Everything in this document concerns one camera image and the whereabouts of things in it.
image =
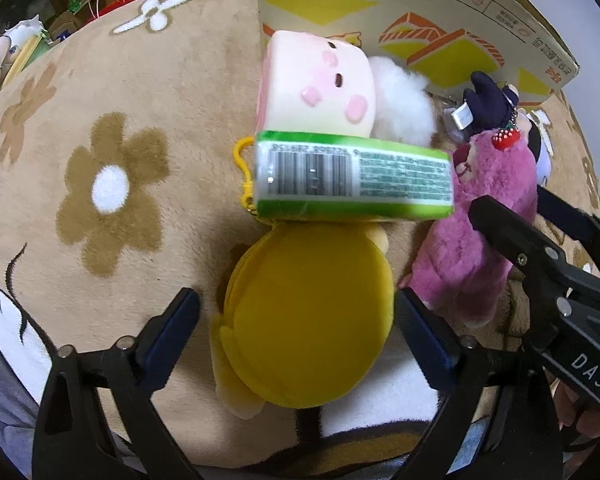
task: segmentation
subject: barcode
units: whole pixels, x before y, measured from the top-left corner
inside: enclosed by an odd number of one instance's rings
[[[351,155],[269,152],[270,195],[351,196]]]

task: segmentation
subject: red strawberry charm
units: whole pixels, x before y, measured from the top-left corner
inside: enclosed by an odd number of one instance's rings
[[[496,150],[503,152],[520,140],[520,131],[511,123],[506,128],[501,128],[491,137],[491,143]]]

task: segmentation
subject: green bottle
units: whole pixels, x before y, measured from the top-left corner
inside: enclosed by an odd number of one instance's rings
[[[78,10],[80,10],[80,0],[68,0],[68,9],[72,12],[72,13],[76,13],[78,12]]]

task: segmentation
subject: navy plush figure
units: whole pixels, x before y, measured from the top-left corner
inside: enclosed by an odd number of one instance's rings
[[[519,101],[516,92],[509,86],[499,88],[484,72],[472,73],[471,82],[475,91],[467,88],[463,97],[474,116],[472,133],[479,134],[507,126]]]

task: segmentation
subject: yellow plush toy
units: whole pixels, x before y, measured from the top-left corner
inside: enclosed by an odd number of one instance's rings
[[[245,253],[211,329],[229,410],[319,406],[365,376],[393,322],[387,247],[376,224],[287,222]]]

